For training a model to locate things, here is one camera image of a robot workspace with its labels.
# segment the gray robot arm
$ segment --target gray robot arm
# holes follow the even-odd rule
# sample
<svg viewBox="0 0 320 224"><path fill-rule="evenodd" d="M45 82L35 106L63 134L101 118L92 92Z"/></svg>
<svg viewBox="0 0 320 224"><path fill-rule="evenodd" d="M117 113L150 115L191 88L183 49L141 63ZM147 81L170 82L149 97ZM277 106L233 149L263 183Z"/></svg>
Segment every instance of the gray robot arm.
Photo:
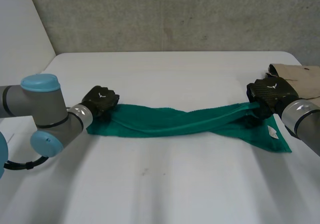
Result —
<svg viewBox="0 0 320 224"><path fill-rule="evenodd" d="M301 139L320 156L320 108L299 98L291 85L280 77L257 79L247 85L250 102L260 107L253 113L261 119L279 114L290 134Z"/></svg>
<svg viewBox="0 0 320 224"><path fill-rule="evenodd" d="M288 104L279 115L284 125L320 156L320 107L298 99Z"/></svg>
<svg viewBox="0 0 320 224"><path fill-rule="evenodd" d="M96 86L82 103L67 111L58 79L52 74L29 76L21 85L0 86L0 97L0 118L33 117L37 131L30 143L44 157L60 153L93 118L114 107L119 100L112 90Z"/></svg>

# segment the towel label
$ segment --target towel label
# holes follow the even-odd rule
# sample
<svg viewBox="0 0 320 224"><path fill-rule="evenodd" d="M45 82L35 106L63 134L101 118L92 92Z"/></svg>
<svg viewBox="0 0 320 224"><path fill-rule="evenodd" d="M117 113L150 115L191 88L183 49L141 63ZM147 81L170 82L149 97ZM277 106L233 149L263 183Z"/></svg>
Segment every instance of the towel label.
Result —
<svg viewBox="0 0 320 224"><path fill-rule="evenodd" d="M277 136L277 131L268 125L269 135L273 138L279 139Z"/></svg>

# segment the tan fabric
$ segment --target tan fabric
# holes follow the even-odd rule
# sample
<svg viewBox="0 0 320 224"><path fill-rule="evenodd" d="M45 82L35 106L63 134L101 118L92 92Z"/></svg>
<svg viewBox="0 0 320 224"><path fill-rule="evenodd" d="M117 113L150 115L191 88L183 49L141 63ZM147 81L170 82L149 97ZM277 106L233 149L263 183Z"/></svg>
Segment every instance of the tan fabric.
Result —
<svg viewBox="0 0 320 224"><path fill-rule="evenodd" d="M300 98L309 99L320 106L320 67L272 64L277 76L284 78Z"/></svg>

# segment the green towel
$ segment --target green towel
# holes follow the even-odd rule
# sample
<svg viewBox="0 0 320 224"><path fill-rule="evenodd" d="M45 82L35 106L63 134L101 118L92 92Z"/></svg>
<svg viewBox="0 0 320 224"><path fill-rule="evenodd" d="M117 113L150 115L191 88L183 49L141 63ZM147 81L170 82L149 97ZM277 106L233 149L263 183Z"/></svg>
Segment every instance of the green towel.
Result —
<svg viewBox="0 0 320 224"><path fill-rule="evenodd" d="M273 116L260 120L253 115L252 109L258 107L258 103L238 103L183 112L172 108L119 104L111 112L111 121L94 120L87 131L95 135L130 138L213 132L239 138L267 151L291 152ZM270 136L268 126L275 129L278 139Z"/></svg>

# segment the table surface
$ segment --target table surface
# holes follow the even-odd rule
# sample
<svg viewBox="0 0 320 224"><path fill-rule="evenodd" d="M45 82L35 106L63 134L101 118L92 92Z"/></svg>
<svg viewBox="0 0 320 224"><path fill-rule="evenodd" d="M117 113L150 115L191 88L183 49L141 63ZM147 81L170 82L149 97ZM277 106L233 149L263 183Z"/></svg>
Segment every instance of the table surface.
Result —
<svg viewBox="0 0 320 224"><path fill-rule="evenodd" d="M299 65L285 52L69 53L45 73L58 76L67 106L101 85L120 103L191 111L247 102L246 85L270 63ZM320 158L276 120L291 154L213 133L83 133L37 168L5 172L0 223L318 224ZM37 158L31 117L5 119L0 130L12 161Z"/></svg>

